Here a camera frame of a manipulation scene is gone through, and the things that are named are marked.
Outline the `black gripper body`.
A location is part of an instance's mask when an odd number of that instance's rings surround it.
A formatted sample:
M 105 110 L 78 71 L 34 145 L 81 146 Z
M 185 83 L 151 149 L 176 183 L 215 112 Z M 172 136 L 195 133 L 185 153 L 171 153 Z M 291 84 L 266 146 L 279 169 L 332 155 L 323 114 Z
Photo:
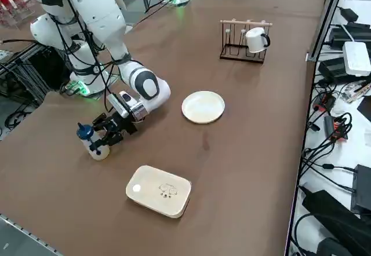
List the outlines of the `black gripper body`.
M 112 134 L 120 134 L 123 136 L 125 133 L 132 135 L 137 132 L 137 128 L 134 125 L 130 115 L 123 118 L 118 112 L 115 112 L 110 116 L 110 118 L 110 132 Z

